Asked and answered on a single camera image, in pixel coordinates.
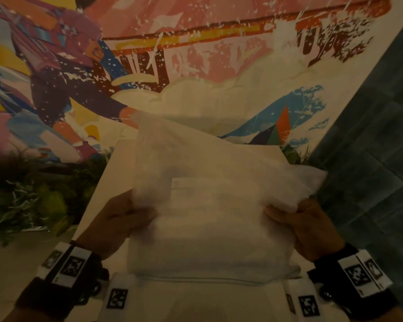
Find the black wrist marker rig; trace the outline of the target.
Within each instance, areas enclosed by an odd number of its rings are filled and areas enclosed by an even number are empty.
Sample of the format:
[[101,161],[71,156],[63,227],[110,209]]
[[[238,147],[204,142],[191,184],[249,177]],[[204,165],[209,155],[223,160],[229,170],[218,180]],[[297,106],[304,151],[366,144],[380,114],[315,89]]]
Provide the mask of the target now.
[[74,242],[60,242],[38,267],[15,307],[62,322],[76,306],[97,298],[103,302],[97,322],[125,322],[134,282],[135,277],[125,272],[110,275],[99,255]]
[[322,303],[336,304],[350,320],[370,322],[399,306],[392,281],[367,250],[346,243],[314,261],[306,278],[283,281],[292,322],[326,322]]

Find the person's right hand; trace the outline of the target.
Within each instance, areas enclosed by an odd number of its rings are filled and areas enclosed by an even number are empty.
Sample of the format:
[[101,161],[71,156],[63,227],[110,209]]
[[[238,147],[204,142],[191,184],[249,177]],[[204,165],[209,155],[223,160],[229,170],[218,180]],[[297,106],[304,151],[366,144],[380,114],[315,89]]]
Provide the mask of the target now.
[[288,227],[296,238],[294,248],[304,259],[313,263],[345,248],[345,241],[316,199],[304,199],[299,205],[304,223],[300,227]]

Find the white fabric sheet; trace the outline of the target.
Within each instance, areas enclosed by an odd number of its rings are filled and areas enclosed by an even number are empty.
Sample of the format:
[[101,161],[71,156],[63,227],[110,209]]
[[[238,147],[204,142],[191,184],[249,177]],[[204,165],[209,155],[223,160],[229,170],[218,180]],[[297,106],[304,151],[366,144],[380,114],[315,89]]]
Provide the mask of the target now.
[[263,210],[296,211],[327,172],[281,163],[146,112],[136,118],[133,204],[158,216],[130,237],[129,273],[249,285],[298,273],[290,263],[292,232]]

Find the person's left forearm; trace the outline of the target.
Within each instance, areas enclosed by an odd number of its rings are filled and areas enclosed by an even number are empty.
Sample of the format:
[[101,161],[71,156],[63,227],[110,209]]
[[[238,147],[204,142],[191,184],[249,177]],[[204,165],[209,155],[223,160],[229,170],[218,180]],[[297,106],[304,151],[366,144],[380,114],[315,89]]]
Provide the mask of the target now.
[[64,322],[63,319],[54,319],[46,313],[31,308],[15,307],[2,322]]

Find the person's left hand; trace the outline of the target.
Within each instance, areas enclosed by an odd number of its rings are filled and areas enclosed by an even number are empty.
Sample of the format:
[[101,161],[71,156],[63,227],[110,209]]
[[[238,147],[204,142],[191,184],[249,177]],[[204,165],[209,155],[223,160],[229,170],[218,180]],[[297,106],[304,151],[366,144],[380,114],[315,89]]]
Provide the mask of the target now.
[[144,208],[136,208],[133,205],[132,190],[112,197],[91,224],[76,238],[75,246],[98,255],[101,260],[108,259],[129,238],[122,233],[123,216],[140,209]]

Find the black left wrist marker rig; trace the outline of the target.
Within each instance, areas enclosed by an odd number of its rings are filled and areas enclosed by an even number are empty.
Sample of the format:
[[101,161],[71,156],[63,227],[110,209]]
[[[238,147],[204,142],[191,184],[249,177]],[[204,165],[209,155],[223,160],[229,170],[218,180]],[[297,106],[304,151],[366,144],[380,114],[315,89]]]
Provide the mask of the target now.
[[135,277],[125,272],[110,275],[99,255],[74,242],[60,242],[38,267],[15,307],[62,322],[76,306],[97,298],[103,302],[97,322],[125,322],[134,282]]

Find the person's right forearm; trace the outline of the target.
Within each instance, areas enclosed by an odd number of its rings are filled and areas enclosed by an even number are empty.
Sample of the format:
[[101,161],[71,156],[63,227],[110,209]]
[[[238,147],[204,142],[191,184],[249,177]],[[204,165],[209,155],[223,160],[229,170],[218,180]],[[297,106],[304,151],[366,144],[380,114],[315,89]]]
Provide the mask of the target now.
[[378,318],[376,322],[403,322],[403,309],[394,307]]

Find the green leafy plants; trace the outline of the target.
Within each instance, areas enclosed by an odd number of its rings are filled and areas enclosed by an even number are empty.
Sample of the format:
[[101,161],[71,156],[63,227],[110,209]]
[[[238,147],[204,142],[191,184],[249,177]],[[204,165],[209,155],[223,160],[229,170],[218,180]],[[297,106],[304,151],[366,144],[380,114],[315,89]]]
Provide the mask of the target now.
[[43,162],[23,151],[0,157],[0,247],[24,231],[59,236],[78,225],[113,150],[82,163]]

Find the colourful wall mural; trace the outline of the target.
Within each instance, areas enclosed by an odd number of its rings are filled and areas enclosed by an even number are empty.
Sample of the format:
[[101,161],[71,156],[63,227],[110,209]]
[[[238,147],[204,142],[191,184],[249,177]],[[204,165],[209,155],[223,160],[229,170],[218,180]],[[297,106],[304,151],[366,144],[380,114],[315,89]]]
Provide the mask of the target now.
[[0,158],[79,163],[150,112],[314,151],[403,28],[403,0],[0,0]]

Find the black right wrist marker rig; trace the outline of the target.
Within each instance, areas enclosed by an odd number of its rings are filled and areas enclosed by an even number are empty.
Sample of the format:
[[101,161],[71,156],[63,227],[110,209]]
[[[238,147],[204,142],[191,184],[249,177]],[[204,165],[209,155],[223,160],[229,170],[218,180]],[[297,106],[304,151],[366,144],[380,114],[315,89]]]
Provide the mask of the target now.
[[306,278],[283,281],[292,322],[326,322],[322,303],[336,304],[350,320],[370,322],[399,306],[392,281],[367,250],[346,243],[314,261]]

